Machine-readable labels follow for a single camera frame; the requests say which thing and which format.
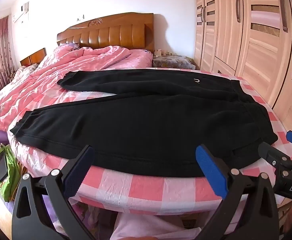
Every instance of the floral pillow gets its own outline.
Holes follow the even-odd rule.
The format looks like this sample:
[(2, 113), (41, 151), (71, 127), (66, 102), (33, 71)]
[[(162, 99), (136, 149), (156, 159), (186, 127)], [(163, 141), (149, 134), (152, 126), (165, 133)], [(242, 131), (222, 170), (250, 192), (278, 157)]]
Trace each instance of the floral pillow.
[(80, 45), (78, 43), (64, 43), (60, 44), (59, 47), (66, 47), (66, 49), (69, 51), (80, 49)]
[(27, 76), (29, 76), (30, 73), (34, 72), (34, 70), (35, 70), (36, 68), (38, 68), (38, 64), (37, 64), (37, 63), (35, 63), (35, 64), (33, 64), (33, 65), (30, 65), (30, 66), (28, 66), (28, 67), (25, 67), (25, 66), (20, 67), (20, 68), (17, 70), (17, 72), (16, 72), (16, 74), (15, 74), (15, 77), (14, 77), (13, 81), (17, 81), (17, 80), (20, 80), (20, 79), (23, 78), (23, 77), (27, 77)]
[(16, 70), (14, 70), (13, 72), (11, 72), (11, 74), (9, 75), (9, 78), (8, 78), (8, 82), (12, 82), (14, 80), (14, 77), (15, 77), (15, 74), (16, 74)]

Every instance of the wooden nightstand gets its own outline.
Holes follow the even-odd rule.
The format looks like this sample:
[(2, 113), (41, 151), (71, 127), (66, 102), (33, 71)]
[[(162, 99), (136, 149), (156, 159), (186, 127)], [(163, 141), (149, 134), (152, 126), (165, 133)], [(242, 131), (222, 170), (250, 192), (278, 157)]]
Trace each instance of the wooden nightstand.
[(156, 68), (183, 68), (195, 69), (193, 60), (185, 56), (160, 56), (153, 57), (153, 67)]

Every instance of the wardrobe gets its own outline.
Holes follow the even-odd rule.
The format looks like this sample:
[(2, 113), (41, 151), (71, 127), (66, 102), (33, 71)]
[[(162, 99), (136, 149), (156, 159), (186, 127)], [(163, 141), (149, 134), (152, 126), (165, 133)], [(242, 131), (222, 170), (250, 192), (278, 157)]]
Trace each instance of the wardrobe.
[(243, 77), (292, 130), (292, 0), (197, 0), (195, 63)]

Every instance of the air conditioner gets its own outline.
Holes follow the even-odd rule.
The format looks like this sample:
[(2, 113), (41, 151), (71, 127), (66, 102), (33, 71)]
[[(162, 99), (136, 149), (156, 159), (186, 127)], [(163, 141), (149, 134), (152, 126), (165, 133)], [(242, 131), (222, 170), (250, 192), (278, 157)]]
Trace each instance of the air conditioner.
[(22, 6), (18, 7), (16, 12), (13, 15), (13, 22), (17, 22), (18, 19), (24, 14), (28, 12), (29, 2), (24, 3)]

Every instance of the bed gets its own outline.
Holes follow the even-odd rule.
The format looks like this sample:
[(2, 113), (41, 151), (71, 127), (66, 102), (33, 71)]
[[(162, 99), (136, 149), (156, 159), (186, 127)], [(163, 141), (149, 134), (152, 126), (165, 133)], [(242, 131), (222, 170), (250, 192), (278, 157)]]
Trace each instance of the bed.
[[(59, 47), (47, 55), (33, 73), (0, 92), (0, 130), (8, 131), (16, 157), (36, 177), (46, 176), (52, 169), (61, 169), (67, 160), (20, 144), (10, 129), (25, 111), (111, 95), (63, 90), (56, 82), (69, 71), (152, 67), (153, 14), (124, 13), (83, 22), (59, 33), (57, 44)], [(270, 106), (245, 80), (203, 73), (240, 80), (244, 92), (268, 110), (273, 130), (279, 138), (274, 146), (292, 158), (292, 144), (285, 139), (284, 127)], [(252, 176), (266, 172), (274, 184), (273, 167), (264, 160), (242, 169), (242, 172)], [(93, 166), (73, 200), (118, 212), (156, 215), (213, 210), (221, 201), (205, 178), (153, 178)], [(282, 200), (282, 197), (277, 197), (278, 203)]]
[(27, 58), (24, 58), (23, 60), (20, 61), (21, 66), (30, 66), (33, 64), (40, 64), (40, 62), (43, 61), (43, 59), (46, 56), (46, 49), (40, 49), (36, 51), (35, 53), (29, 55)]

